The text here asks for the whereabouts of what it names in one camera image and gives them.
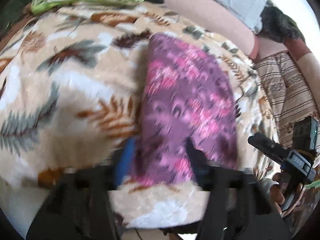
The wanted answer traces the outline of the right hand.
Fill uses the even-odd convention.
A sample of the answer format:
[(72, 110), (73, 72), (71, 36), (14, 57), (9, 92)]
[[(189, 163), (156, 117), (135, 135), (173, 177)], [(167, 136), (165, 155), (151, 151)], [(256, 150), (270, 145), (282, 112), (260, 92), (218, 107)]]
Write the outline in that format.
[(272, 180), (277, 182), (276, 184), (272, 185), (270, 188), (270, 199), (274, 202), (276, 209), (278, 213), (281, 215), (282, 210), (281, 210), (281, 205), (285, 202), (285, 197), (282, 192), (282, 187), (280, 184), (281, 180), (281, 173), (276, 173), (273, 177)]

